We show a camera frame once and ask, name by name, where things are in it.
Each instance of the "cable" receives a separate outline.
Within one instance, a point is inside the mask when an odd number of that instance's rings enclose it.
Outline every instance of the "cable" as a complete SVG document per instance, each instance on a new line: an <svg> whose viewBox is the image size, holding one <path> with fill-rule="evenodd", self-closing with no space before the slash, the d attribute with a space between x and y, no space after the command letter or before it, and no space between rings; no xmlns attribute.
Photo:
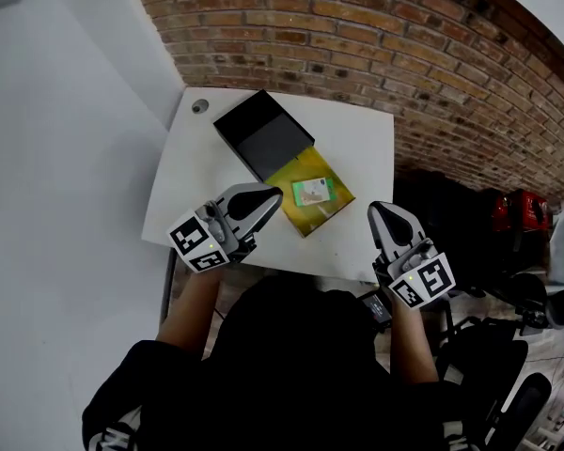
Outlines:
<svg viewBox="0 0 564 451"><path fill-rule="evenodd" d="M560 360L557 362L556 364L556 369L554 369L554 374L552 374L552 393L554 392L554 378L556 377L556 373L557 370L560 368L560 365L562 364L562 360L564 359L564 353L562 354L562 357L559 358ZM562 378L562 383L559 385L559 387L557 388L556 394L554 395L554 399L552 400L552 405L549 408L549 411L547 412L547 415L551 415L551 413L554 411L554 407L556 405L556 400L557 400L557 395L560 394L560 391L562 390L562 386L564 385L564 378Z"/></svg>

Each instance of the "floor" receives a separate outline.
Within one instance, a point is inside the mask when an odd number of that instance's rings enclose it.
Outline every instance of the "floor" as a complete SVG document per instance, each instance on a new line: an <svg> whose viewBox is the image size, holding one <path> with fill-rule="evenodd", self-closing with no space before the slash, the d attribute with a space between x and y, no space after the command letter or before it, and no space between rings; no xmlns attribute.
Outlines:
<svg viewBox="0 0 564 451"><path fill-rule="evenodd" d="M275 270L244 264L228 266L220 289L216 309L225 316L245 290L256 284L262 277L275 275L276 273L277 271ZM170 303L180 296L188 275L188 269L178 260L174 271ZM371 283L325 277L316 277L315 283L320 290L347 290L357 297L376 288L376 286ZM454 322L459 322L467 316L476 316L478 318L492 317L497 319L517 318L511 306L490 296L484 299L476 299L468 294L461 293L451 299L451 310ZM434 335L435 331L444 330L445 319L442 318L441 314L426 312L423 313L423 317L427 334ZM221 323L221 317L213 313L211 331L204 357L209 356L211 353ZM525 338L517 336L517 338L527 341L528 356L519 380L512 390L512 394L515 393L528 375L535 372L542 373L552 383L553 392L545 410L540 414L540 420L544 421L547 417L552 420L556 419L564 406L564 329L550 329L543 331L541 334ZM376 359L386 369L389 369L390 331L384 334L378 334L375 347ZM431 343L431 347L435 349L435 347L438 347L438 343ZM504 408L508 407L510 401L511 397L508 398Z"/></svg>

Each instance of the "person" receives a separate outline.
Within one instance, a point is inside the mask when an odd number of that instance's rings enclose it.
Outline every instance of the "person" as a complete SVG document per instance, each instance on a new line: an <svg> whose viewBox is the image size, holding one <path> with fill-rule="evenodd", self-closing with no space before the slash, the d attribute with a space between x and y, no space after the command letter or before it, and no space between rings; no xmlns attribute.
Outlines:
<svg viewBox="0 0 564 451"><path fill-rule="evenodd" d="M419 311L393 302L389 374L352 294L267 277L201 360L222 275L191 275L156 339L134 345L102 385L84 411L86 449L448 449L453 418Z"/></svg>

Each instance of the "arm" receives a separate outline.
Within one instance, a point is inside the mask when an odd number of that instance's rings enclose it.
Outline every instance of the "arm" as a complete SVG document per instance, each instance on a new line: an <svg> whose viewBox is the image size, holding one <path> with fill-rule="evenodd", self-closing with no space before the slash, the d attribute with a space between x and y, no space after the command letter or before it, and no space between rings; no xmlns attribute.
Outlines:
<svg viewBox="0 0 564 451"><path fill-rule="evenodd" d="M157 341L177 346L198 358L202 356L223 273L223 267L218 267L190 276L161 325Z"/></svg>
<svg viewBox="0 0 564 451"><path fill-rule="evenodd" d="M411 310L394 295L391 374L404 384L439 381L420 311Z"/></svg>

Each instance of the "brick wall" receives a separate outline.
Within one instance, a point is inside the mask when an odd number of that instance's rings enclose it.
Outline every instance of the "brick wall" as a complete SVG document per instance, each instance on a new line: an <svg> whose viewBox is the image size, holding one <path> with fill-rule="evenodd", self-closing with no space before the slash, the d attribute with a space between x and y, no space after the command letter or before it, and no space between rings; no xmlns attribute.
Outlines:
<svg viewBox="0 0 564 451"><path fill-rule="evenodd" d="M564 47L514 0L142 1L189 86L373 107L399 172L564 195Z"/></svg>

